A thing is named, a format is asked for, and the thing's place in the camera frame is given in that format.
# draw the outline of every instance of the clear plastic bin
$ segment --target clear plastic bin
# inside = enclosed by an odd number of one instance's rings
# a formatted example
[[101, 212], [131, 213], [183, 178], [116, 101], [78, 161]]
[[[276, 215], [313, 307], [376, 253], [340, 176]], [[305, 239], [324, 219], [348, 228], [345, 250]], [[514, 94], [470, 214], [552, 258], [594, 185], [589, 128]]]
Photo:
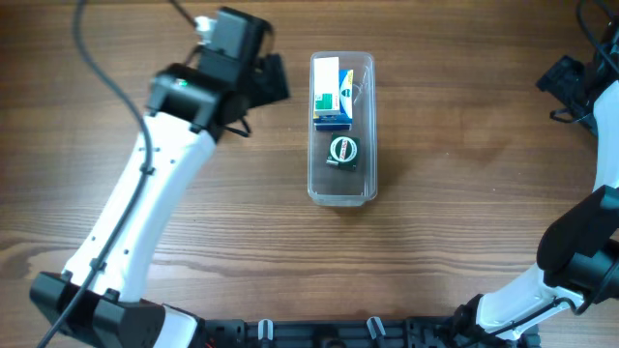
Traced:
[[[339, 57], [340, 69], [353, 70], [352, 130], [317, 131], [313, 125], [313, 60]], [[316, 52], [309, 72], [308, 194], [322, 206], [360, 207], [377, 193], [376, 96], [374, 60], [365, 52]], [[334, 168], [326, 163], [332, 134], [360, 139], [355, 171]]]

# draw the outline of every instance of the white box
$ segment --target white box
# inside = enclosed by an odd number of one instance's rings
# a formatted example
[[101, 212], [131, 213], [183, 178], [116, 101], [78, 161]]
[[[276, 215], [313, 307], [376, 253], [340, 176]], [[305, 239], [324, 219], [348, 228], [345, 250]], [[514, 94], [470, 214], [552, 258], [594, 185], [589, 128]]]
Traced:
[[312, 71], [314, 113], [339, 115], [339, 58], [315, 58]]

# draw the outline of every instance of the blue box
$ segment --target blue box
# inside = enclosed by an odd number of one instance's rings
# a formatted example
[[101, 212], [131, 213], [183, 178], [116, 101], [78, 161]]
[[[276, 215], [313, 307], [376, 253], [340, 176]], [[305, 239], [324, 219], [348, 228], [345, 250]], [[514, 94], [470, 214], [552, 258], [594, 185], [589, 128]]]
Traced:
[[314, 112], [317, 131], [350, 131], [352, 129], [352, 70], [339, 71], [339, 115], [319, 116]]

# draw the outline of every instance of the green box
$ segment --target green box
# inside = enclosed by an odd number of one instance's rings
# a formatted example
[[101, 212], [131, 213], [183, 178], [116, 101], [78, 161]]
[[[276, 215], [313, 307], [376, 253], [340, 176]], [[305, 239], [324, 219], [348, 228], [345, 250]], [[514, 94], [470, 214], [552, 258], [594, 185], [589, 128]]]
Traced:
[[358, 138], [333, 134], [327, 155], [327, 164], [337, 169], [355, 171], [360, 153], [361, 147]]

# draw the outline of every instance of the brown table surface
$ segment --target brown table surface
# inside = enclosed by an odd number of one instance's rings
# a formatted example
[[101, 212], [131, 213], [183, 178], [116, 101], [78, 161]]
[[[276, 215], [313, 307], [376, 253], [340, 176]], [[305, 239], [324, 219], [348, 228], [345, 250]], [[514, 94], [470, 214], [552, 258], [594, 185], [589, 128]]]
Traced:
[[[95, 3], [86, 41], [142, 105], [150, 77], [196, 36], [163, 1]], [[136, 127], [79, 61], [71, 4], [2, 4], [0, 346], [33, 347], [48, 324], [28, 300], [31, 279], [60, 271], [82, 243]], [[546, 228], [591, 191], [596, 139], [550, 121], [561, 105], [535, 87], [562, 55], [592, 57], [573, 3], [227, 5], [274, 24], [292, 98], [251, 111], [252, 138], [220, 142], [162, 236], [145, 298], [210, 319], [449, 315], [526, 270]], [[194, 15], [218, 6], [187, 4]], [[603, 15], [586, 16], [600, 33]], [[321, 50], [376, 62], [379, 189], [362, 209], [308, 197], [310, 56]], [[616, 346], [617, 309], [548, 320], [544, 347]]]

